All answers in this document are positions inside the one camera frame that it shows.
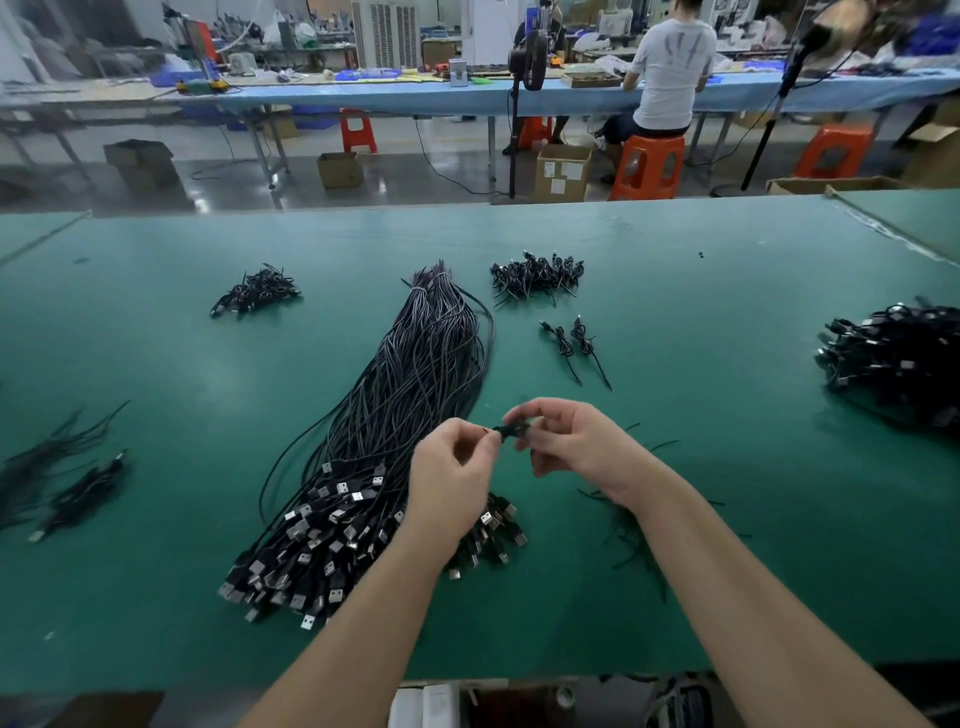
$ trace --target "man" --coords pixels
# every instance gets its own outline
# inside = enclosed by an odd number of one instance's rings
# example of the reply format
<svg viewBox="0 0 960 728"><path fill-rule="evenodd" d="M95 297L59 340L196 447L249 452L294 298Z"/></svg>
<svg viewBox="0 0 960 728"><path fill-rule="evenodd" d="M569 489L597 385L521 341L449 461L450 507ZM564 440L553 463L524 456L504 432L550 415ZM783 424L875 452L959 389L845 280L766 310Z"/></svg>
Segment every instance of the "man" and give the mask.
<svg viewBox="0 0 960 728"><path fill-rule="evenodd" d="M556 53L557 51L563 51L564 41L566 40L566 29L564 28L564 17L560 13L559 8L555 8L553 13L550 16L550 30L548 32L549 38L549 49L550 53ZM516 29L516 35L514 36L514 47L522 48L527 40L527 25L526 23L520 23L520 27ZM561 136L564 132L564 127L566 122L570 120L569 116L558 116L556 121L557 123L553 128L553 135L550 138L551 144L563 144L564 138ZM519 139L520 135L523 133L523 123L526 119L521 116L516 121L516 138ZM508 157L511 152L511 145L508 144L503 150L503 156Z"/></svg>
<svg viewBox="0 0 960 728"><path fill-rule="evenodd" d="M515 447L530 450L535 477L574 471L633 512L748 726L930 726L760 563L693 486L596 407L540 398L503 419L532 421ZM417 445L394 539L238 728L385 724L440 572L486 507L500 444L497 432L447 420ZM624 626L642 630L643 619L638 611L636 624ZM495 641L490 647L502 648Z"/></svg>
<svg viewBox="0 0 960 728"><path fill-rule="evenodd" d="M633 91L644 76L643 96L636 111L607 119L600 134L607 140L613 170L620 166L623 144L631 136L650 139L682 136L693 118L693 97L707 85L713 70L717 34L697 19L703 0L676 0L670 17L640 40L623 90ZM613 183L615 174L604 178Z"/></svg>

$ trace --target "plastic stool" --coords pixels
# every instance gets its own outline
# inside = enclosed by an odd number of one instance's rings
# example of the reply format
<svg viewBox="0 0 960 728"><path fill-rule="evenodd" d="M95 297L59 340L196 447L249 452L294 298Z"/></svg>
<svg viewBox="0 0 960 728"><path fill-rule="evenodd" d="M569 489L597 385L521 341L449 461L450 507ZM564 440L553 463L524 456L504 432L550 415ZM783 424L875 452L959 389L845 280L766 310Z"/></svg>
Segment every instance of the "plastic stool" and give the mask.
<svg viewBox="0 0 960 728"><path fill-rule="evenodd" d="M340 109L340 112L359 113L357 109ZM369 116L361 116L363 129L354 131L350 128L349 119L340 120L340 134L344 138L344 151L351 152L353 147L370 147L372 154L376 154L376 139L373 138L373 126Z"/></svg>
<svg viewBox="0 0 960 728"><path fill-rule="evenodd" d="M666 161L674 155L673 174L663 175ZM680 186L684 161L684 138L647 139L631 136L623 145L623 158L610 192L612 200L672 200Z"/></svg>
<svg viewBox="0 0 960 728"><path fill-rule="evenodd" d="M793 170L794 177L809 177L816 180L838 180L844 177L856 177L860 162L870 149L874 140L873 127L848 127L843 124L824 124L810 143L806 145L800 161ZM820 157L828 149L839 147L844 150L840 163L832 169L818 167Z"/></svg>
<svg viewBox="0 0 960 728"><path fill-rule="evenodd" d="M546 117L546 124L543 123L542 116L528 116L523 122L523 131L520 132L520 141L517 144L518 149L530 149L535 141L544 139L547 144L553 138L553 117Z"/></svg>

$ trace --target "forearm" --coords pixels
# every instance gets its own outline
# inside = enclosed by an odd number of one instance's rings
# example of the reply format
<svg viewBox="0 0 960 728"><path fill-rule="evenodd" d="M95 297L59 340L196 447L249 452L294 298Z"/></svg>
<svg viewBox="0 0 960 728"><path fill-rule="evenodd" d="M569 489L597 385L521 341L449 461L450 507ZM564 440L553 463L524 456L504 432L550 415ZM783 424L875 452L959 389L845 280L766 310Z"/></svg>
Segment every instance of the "forearm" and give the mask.
<svg viewBox="0 0 960 728"><path fill-rule="evenodd" d="M653 472L632 509L748 725L927 725L689 483L659 461Z"/></svg>
<svg viewBox="0 0 960 728"><path fill-rule="evenodd" d="M239 728L384 725L443 567L430 551L401 527Z"/></svg>

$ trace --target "white t-shirt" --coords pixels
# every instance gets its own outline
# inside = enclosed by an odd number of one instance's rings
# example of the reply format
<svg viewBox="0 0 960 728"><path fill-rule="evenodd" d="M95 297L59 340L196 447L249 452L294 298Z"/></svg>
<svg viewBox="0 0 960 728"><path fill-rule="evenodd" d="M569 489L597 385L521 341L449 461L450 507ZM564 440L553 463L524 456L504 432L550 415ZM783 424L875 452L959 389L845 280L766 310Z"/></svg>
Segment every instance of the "white t-shirt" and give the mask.
<svg viewBox="0 0 960 728"><path fill-rule="evenodd" d="M702 20L669 18L640 39L630 70L643 74L634 121L644 129L682 129L693 118L701 76L713 71L717 34Z"/></svg>

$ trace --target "box label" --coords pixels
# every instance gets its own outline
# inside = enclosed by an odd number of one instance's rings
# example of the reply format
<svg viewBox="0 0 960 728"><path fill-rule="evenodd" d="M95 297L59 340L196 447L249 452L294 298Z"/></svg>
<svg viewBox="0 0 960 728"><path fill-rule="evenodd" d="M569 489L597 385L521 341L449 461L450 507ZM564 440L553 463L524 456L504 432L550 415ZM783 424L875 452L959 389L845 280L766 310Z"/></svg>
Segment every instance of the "box label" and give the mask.
<svg viewBox="0 0 960 728"><path fill-rule="evenodd" d="M580 161L565 161L560 167L560 174L576 182L584 176L584 164Z"/></svg>

